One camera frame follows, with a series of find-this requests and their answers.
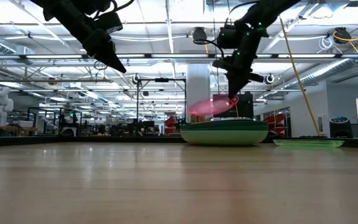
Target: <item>wooden tabletop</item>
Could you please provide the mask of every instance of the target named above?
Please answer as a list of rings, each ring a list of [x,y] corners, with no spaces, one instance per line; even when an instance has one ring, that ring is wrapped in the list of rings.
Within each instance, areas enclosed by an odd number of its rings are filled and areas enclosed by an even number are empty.
[[[358,149],[0,147],[0,223],[358,223]]]

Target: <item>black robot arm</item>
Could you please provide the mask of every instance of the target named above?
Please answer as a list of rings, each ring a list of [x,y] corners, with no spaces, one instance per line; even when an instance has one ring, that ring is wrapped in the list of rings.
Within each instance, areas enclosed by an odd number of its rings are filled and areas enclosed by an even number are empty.
[[[257,49],[262,37],[269,37],[266,28],[283,12],[300,0],[260,0],[249,8],[247,14],[234,22],[225,24],[217,38],[217,45],[223,49],[236,49],[231,56],[220,58],[214,67],[227,71],[229,97],[235,95],[250,80],[263,82],[264,77],[252,73],[251,65],[257,57]]]
[[[44,9],[46,21],[56,18],[64,27],[82,43],[88,55],[96,60],[125,73],[126,69],[117,58],[116,48],[110,33],[122,29],[117,11],[128,6],[115,8],[95,18],[87,15],[104,12],[114,0],[31,0]]]

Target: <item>red plastic plate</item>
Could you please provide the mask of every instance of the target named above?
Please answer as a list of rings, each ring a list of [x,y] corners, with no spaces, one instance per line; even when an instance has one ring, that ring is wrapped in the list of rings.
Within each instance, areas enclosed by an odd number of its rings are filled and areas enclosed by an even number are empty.
[[[238,97],[229,99],[227,95],[215,96],[213,99],[201,100],[188,110],[189,114],[196,116],[208,116],[223,113],[231,109],[239,101]]]

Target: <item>red object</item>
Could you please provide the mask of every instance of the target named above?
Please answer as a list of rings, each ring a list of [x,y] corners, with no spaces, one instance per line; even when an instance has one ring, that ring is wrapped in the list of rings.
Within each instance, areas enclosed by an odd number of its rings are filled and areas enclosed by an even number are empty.
[[[171,125],[175,124],[175,118],[174,117],[170,117],[165,121],[165,125],[167,127],[170,127]]]
[[[284,119],[284,114],[278,114],[276,116],[269,116],[265,118],[264,121],[268,122],[269,131],[274,131],[284,138],[285,134],[283,132],[286,130],[286,127],[284,127],[284,124],[281,124]]]
[[[268,122],[268,124],[280,124],[284,120],[284,114],[278,114],[276,116],[270,116],[264,119],[265,122]]]
[[[227,95],[219,95],[213,99],[201,100],[191,105],[188,112],[196,116],[220,114],[231,109],[238,101],[239,98],[237,96],[233,99],[229,99]]]
[[[165,128],[165,134],[174,133],[177,129],[176,128]]]

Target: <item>white robot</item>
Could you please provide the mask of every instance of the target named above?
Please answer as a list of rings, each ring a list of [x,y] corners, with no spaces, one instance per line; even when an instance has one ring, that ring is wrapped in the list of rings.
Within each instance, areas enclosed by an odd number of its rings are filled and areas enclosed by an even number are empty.
[[[6,125],[7,112],[13,111],[13,100],[8,98],[9,87],[0,87],[0,126]]]

